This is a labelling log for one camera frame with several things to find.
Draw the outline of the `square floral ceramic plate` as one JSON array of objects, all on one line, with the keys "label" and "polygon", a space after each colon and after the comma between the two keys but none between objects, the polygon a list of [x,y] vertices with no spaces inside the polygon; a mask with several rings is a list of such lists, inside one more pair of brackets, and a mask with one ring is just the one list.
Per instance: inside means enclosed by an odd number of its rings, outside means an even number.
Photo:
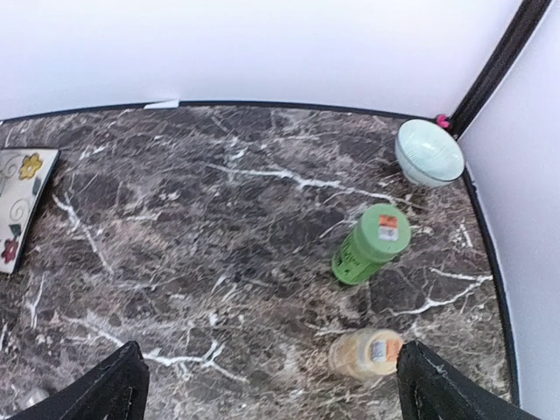
[{"label": "square floral ceramic plate", "polygon": [[52,148],[1,150],[1,272],[17,270],[40,197],[60,156]]}]

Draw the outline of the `small celadon bowl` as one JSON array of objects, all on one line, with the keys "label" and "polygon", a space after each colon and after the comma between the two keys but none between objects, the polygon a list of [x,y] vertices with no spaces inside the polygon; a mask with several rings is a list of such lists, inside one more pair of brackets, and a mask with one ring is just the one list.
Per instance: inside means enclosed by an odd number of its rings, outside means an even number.
[{"label": "small celadon bowl", "polygon": [[412,184],[437,188],[459,179],[466,161],[456,140],[433,122],[410,119],[398,129],[395,156]]}]

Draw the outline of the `green pill bottle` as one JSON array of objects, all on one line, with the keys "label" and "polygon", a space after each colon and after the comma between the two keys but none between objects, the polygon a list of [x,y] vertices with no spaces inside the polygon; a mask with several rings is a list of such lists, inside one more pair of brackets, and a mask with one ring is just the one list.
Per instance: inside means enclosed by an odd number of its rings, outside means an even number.
[{"label": "green pill bottle", "polygon": [[410,244],[410,222],[389,204],[375,204],[358,219],[332,256],[335,278],[345,285],[365,283]]}]

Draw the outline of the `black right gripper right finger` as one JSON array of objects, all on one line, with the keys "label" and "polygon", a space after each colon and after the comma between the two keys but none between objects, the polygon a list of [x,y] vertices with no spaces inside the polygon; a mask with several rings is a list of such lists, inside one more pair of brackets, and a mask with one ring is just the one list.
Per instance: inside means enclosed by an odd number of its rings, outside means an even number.
[{"label": "black right gripper right finger", "polygon": [[404,420],[537,419],[478,386],[420,341],[402,346],[397,381]]}]

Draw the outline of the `black corner frame post right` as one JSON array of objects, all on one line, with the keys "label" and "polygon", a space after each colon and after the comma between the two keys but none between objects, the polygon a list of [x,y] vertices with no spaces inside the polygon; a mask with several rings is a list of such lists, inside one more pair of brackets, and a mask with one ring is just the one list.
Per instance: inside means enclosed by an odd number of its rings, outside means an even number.
[{"label": "black corner frame post right", "polygon": [[448,131],[459,138],[482,110],[528,43],[551,0],[523,0],[479,76],[451,115]]}]

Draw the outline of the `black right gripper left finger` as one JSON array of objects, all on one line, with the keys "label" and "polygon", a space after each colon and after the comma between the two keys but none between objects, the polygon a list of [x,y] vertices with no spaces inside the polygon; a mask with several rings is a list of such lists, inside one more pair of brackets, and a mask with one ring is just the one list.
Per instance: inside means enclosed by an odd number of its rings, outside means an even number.
[{"label": "black right gripper left finger", "polygon": [[150,372],[140,346],[128,341],[77,381],[17,413],[18,419],[143,419]]}]

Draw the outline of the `small pink object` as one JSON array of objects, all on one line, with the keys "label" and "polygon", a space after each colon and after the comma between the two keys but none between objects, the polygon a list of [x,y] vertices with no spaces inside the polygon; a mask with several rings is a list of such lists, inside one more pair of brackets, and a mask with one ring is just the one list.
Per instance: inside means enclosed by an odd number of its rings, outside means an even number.
[{"label": "small pink object", "polygon": [[451,123],[446,115],[438,115],[436,117],[436,123],[439,127],[445,130],[451,126]]}]

